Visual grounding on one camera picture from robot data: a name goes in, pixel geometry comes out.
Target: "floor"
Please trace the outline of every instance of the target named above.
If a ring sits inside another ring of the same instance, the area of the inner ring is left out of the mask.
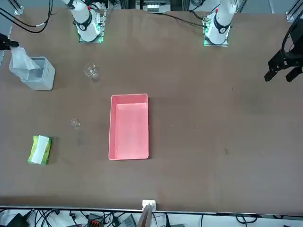
[[[47,0],[18,0],[18,2],[24,7],[37,7],[37,6],[46,6]],[[247,0],[245,7],[243,8],[243,13],[285,13],[287,9],[295,2],[295,0]],[[211,11],[217,4],[219,0],[206,0],[203,6],[199,7],[197,11]],[[54,0],[54,6],[64,6],[61,0]],[[13,7],[9,4],[7,0],[0,1],[0,7],[4,8],[10,13],[14,13]],[[0,17],[0,33],[5,35],[9,34],[12,23],[7,21],[4,17]],[[0,224],[6,225],[17,213],[25,214],[28,210],[6,210],[0,213]],[[86,219],[81,213],[75,212],[76,214],[76,223],[85,224]],[[124,214],[120,220],[122,221],[128,215]],[[156,222],[152,221],[152,226],[163,226],[165,225],[166,218],[164,215],[156,214]],[[29,219],[31,223],[30,226],[34,226],[34,215]],[[134,214],[134,219],[136,222],[139,220],[140,214]],[[172,225],[184,224],[184,226],[199,227],[201,222],[201,215],[181,215],[181,214],[169,214],[170,223]],[[52,226],[70,226],[74,225],[73,220],[69,217],[68,211],[61,211],[59,215],[52,214],[49,217],[49,222]],[[290,227],[303,227],[303,220],[280,220],[280,219],[268,219],[268,218],[258,218],[258,220],[249,224],[249,227],[283,227],[287,225]],[[236,221],[235,217],[227,216],[208,216],[205,215],[203,218],[204,227],[242,227],[243,224],[240,224]]]
[[[30,210],[6,210],[0,214],[0,225],[7,225],[10,220],[17,214],[20,213],[22,215],[25,215]],[[80,224],[87,224],[86,218],[79,212],[79,211],[72,211],[72,213],[75,214],[75,222],[77,225],[80,226]],[[93,212],[96,215],[102,216],[102,212]],[[55,213],[51,214],[49,218],[47,219],[49,221],[49,224],[52,227],[69,227],[72,225],[75,225],[72,218],[69,216],[69,211],[60,211],[59,215],[56,215]],[[119,221],[120,223],[123,222],[124,219],[128,218],[130,213],[123,214]],[[133,213],[134,220],[136,223],[138,223],[140,214],[139,213]],[[183,215],[183,214],[169,214],[169,222],[174,227],[200,227],[201,226],[201,215]],[[155,213],[155,218],[157,220],[152,219],[151,227],[164,227],[166,224],[166,217],[164,214],[161,213]],[[43,218],[38,222],[37,226],[41,226]],[[251,221],[253,218],[246,218],[246,221]],[[27,220],[30,224],[30,227],[34,227],[34,221],[35,221],[35,213],[33,213],[29,219]],[[227,217],[227,216],[209,216],[204,215],[203,216],[203,227],[245,227],[245,225],[237,222],[235,217]],[[303,221],[299,220],[281,220],[281,219],[268,219],[268,218],[258,218],[255,223],[248,224],[248,227],[283,227],[284,225],[289,227],[303,227]]]

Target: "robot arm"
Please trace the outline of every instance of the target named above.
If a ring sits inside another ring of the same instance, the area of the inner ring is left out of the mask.
[[[222,44],[228,36],[233,15],[236,12],[235,0],[220,0],[216,12],[210,16],[211,24],[206,37],[215,45]]]
[[[16,41],[11,41],[4,34],[0,33],[0,51],[10,50],[11,47],[18,47],[19,43]]]
[[[62,1],[70,9],[81,38],[86,42],[93,41],[100,34],[100,30],[96,26],[98,23],[97,13],[92,9],[89,10],[81,0]]]
[[[293,81],[303,73],[303,19],[298,18],[293,26],[289,28],[289,35],[294,47],[289,51],[279,50],[268,62],[269,71],[265,74],[266,82],[270,81],[279,71],[294,67],[285,77],[287,82]]]

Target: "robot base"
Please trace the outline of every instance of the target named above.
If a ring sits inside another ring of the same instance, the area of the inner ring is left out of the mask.
[[[90,42],[86,42],[84,41],[81,36],[79,35],[79,32],[78,32],[78,35],[79,35],[79,43],[97,43],[97,44],[100,44],[104,41],[104,31],[105,31],[105,23],[106,23],[106,13],[107,13],[107,9],[105,7],[105,4],[99,4],[97,3],[97,6],[99,9],[101,9],[103,11],[103,15],[101,15],[99,13],[99,10],[97,11],[97,23],[96,23],[96,29],[98,31],[100,31],[100,34],[97,35],[97,37],[90,41]]]
[[[203,28],[203,44],[204,46],[228,46],[227,38],[222,44],[213,44],[207,37],[207,34],[209,33],[210,26],[212,25],[212,14],[207,15],[207,17],[203,20],[203,25],[207,26],[207,28]]]

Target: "small glass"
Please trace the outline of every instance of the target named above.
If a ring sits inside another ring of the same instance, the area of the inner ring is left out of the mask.
[[[97,72],[96,66],[94,63],[87,63],[84,68],[84,74],[87,75],[92,81],[98,82],[100,80],[100,76]]]
[[[77,129],[77,128],[80,127],[80,122],[78,121],[78,119],[72,118],[72,119],[71,119],[71,125],[72,125],[72,127],[74,127],[75,129]]]

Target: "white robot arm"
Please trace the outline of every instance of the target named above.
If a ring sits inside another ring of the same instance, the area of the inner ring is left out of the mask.
[[[206,34],[213,44],[220,45],[226,40],[236,9],[235,0],[220,0],[216,12],[210,16],[211,24]]]
[[[89,10],[81,0],[62,1],[70,9],[81,38],[86,42],[93,41],[100,34],[100,29],[97,29],[97,13],[92,9]]]

